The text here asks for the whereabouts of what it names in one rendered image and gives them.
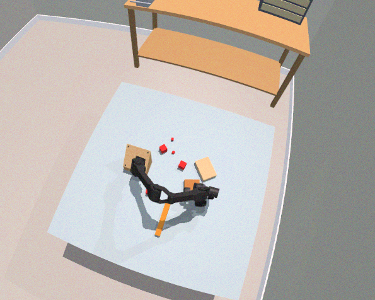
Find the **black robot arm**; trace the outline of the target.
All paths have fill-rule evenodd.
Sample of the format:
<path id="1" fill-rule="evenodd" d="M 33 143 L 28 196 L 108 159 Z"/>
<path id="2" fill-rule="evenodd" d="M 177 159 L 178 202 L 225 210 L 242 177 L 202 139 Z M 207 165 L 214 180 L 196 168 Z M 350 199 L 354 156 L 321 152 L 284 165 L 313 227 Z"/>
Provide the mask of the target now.
<path id="1" fill-rule="evenodd" d="M 165 187 L 154 184 L 152 180 L 146 174 L 146 167 L 145 165 L 146 159 L 136 156 L 136 158 L 132 159 L 130 171 L 131 173 L 140 179 L 142 184 L 147 189 L 147 195 L 150 201 L 155 202 L 157 204 L 174 204 L 177 202 L 183 202 L 188 200 L 194 200 L 196 207 L 204 207 L 206 206 L 208 197 L 215 197 L 217 198 L 219 193 L 219 188 L 206 186 L 204 183 L 194 183 L 193 190 L 188 192 L 179 192 L 179 193 L 172 193 L 169 192 Z M 164 192 L 168 198 L 161 200 L 161 192 Z"/>

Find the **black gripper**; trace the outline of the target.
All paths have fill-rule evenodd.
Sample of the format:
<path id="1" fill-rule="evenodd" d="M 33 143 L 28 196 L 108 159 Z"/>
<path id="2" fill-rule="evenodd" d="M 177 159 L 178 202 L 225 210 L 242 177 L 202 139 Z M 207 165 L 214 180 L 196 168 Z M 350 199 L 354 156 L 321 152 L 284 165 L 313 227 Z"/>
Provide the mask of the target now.
<path id="1" fill-rule="evenodd" d="M 183 191 L 184 191 L 184 192 L 188 192 L 188 191 L 191 191 L 191 189 L 190 189 L 190 187 L 184 187 Z M 207 199 L 211 199 L 211 200 L 213 200 L 214 197 L 211 197 L 211 196 L 208 197 L 208 196 L 207 196 Z"/>

